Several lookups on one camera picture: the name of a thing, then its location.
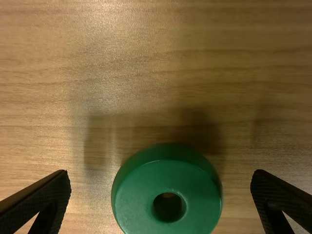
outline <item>table surface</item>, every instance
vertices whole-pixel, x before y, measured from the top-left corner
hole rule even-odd
[[[60,233],[121,234],[110,205],[120,165],[183,142],[222,179],[214,234],[263,234],[254,170],[312,193],[311,10],[309,0],[2,0],[0,199],[66,169]]]

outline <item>green ring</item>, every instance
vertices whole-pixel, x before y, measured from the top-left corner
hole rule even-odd
[[[183,202],[181,217],[164,222],[154,199],[174,193]],[[142,150],[118,171],[111,193],[115,219],[126,234],[208,234],[222,210],[220,179],[198,151],[168,143]]]

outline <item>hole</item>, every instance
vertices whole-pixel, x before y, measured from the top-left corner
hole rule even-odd
[[[167,223],[175,222],[184,215],[182,199],[173,193],[163,193],[158,195],[153,202],[156,217]]]

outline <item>wooden table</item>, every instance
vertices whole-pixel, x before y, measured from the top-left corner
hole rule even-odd
[[[0,125],[0,199],[68,170],[61,234],[122,233],[114,176],[168,141],[220,173],[214,234],[263,234],[255,169],[312,193],[312,2],[2,0]]]

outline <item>textured rubber surface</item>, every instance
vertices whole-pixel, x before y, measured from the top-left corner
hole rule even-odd
[[[308,193],[263,170],[255,171],[251,193],[266,234],[294,233],[283,212],[312,233],[312,196]]]
[[[56,171],[0,202],[0,233],[12,234],[40,212],[29,234],[57,234],[70,198],[67,172]]]

